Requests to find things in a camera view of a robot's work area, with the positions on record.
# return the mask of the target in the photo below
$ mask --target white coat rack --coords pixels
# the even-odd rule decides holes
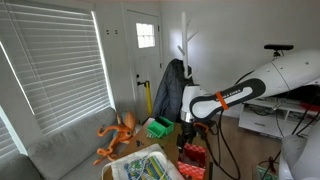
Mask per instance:
[[[183,67],[184,67],[184,78],[189,79],[194,73],[188,75],[188,42],[199,32],[196,31],[191,36],[188,36],[187,28],[190,24],[190,20],[187,23],[187,15],[186,12],[181,13],[181,29],[182,29],[182,48],[178,46],[182,54]]]

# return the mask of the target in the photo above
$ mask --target hanging jacket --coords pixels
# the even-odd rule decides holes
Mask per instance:
[[[188,67],[188,74],[191,74],[191,71],[191,67]],[[192,78],[185,79],[183,74],[183,61],[173,59],[159,85],[152,117],[163,116],[173,122],[180,119],[184,87],[193,84]]]

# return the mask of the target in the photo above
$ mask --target wooden floor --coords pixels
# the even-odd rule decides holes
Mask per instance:
[[[239,120],[236,118],[224,116],[222,118],[222,130],[231,148],[231,151],[233,152],[239,164],[241,179],[256,179],[254,172],[255,166],[259,162],[267,160],[269,156],[275,157],[280,150],[281,141],[279,139],[263,136],[258,133],[240,128],[238,127],[238,122]],[[217,159],[218,147],[216,136],[210,136],[212,150],[214,151],[214,155]],[[224,144],[221,145],[221,152],[222,166],[234,177],[236,177],[236,168]],[[214,167],[213,177],[214,180],[230,179],[217,167]]]

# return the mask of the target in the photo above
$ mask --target orange octopus toy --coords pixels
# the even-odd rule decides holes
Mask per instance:
[[[135,115],[131,111],[124,111],[122,113],[122,119],[119,114],[117,114],[117,120],[118,125],[109,126],[105,130],[103,130],[103,126],[98,129],[97,134],[99,137],[106,135],[110,130],[116,130],[117,132],[113,134],[113,139],[107,149],[99,148],[97,150],[97,154],[100,155],[100,158],[93,162],[94,165],[99,164],[105,158],[108,158],[110,161],[116,160],[117,155],[113,154],[116,146],[120,142],[128,144],[133,137],[134,128],[137,124]]]

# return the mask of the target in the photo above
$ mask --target gray couch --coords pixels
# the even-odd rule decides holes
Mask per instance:
[[[112,108],[86,117],[32,145],[28,148],[28,156],[20,154],[0,165],[0,179],[98,180],[102,167],[109,161],[93,166],[98,158],[96,150],[107,147],[112,138],[112,132],[102,138],[97,136],[97,129],[103,124],[116,124],[116,113]],[[124,147],[124,144],[119,145],[117,153]]]

